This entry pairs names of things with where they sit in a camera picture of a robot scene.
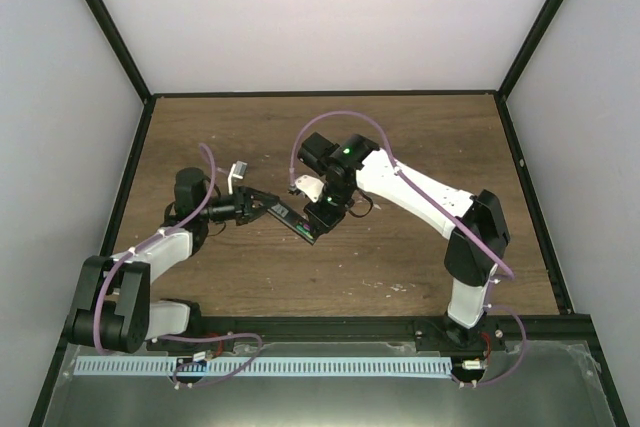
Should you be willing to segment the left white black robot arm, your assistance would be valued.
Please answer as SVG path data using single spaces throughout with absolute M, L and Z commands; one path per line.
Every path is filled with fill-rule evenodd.
M 201 249 L 211 224 L 246 225 L 278 202 L 278 196 L 246 186 L 223 195 L 201 169 L 180 170 L 174 201 L 156 233 L 124 252 L 84 261 L 64 337 L 71 344 L 101 351 L 134 353 L 144 342 L 165 336 L 181 350 L 196 349 L 205 328 L 192 318 L 195 304 L 153 302 L 151 285 Z

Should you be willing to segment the black remote control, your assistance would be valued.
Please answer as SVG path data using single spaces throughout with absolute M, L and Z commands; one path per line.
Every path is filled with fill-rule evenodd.
M 287 227 L 289 230 L 291 230 L 294 234 L 299 236 L 301 239 L 303 239 L 308 244 L 314 245 L 316 243 L 316 241 L 318 239 L 318 236 L 316 235 L 316 232 L 314 230 L 310 231 L 313 234 L 313 238 L 310 239 L 310 238 L 307 238 L 307 237 L 303 236 L 296 229 L 297 225 L 303 225 L 304 226 L 304 222 L 308 221 L 308 220 L 306 218 L 304 218 L 301 214 L 299 214 L 297 211 L 295 211 L 292 207 L 286 205 L 283 202 L 279 202 L 278 204 L 276 204 L 276 205 L 272 206 L 271 208 L 269 208 L 268 213 L 274 219 L 276 219 L 282 225 Z

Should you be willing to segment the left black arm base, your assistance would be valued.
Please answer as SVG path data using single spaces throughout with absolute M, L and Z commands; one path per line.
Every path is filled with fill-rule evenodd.
M 235 340 L 212 341 L 220 334 L 208 330 L 201 316 L 170 313 L 154 316 L 150 320 L 146 347 L 150 351 L 194 353 L 203 350 L 230 352 Z

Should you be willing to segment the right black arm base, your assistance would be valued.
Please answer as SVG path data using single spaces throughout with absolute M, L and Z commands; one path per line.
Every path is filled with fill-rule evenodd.
M 418 350 L 440 352 L 479 352 L 487 345 L 492 350 L 505 349 L 504 340 L 495 335 L 498 324 L 483 316 L 474 327 L 465 328 L 446 315 L 420 317 L 413 322 Z

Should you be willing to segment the green battery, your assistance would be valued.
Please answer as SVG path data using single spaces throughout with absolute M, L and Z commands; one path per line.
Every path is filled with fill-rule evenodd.
M 312 239 L 313 234 L 303 225 L 297 225 L 296 229 L 305 237 Z

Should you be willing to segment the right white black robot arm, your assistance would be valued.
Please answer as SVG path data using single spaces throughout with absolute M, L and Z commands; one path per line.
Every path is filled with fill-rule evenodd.
M 473 195 L 442 184 L 396 160 L 376 142 L 354 134 L 336 144 L 318 133 L 294 149 L 312 170 L 291 188 L 308 203 L 299 233 L 316 239 L 351 214 L 353 196 L 381 197 L 424 221 L 447 242 L 444 267 L 453 279 L 443 320 L 447 343 L 458 350 L 480 337 L 487 291 L 510 242 L 501 203 L 488 190 Z

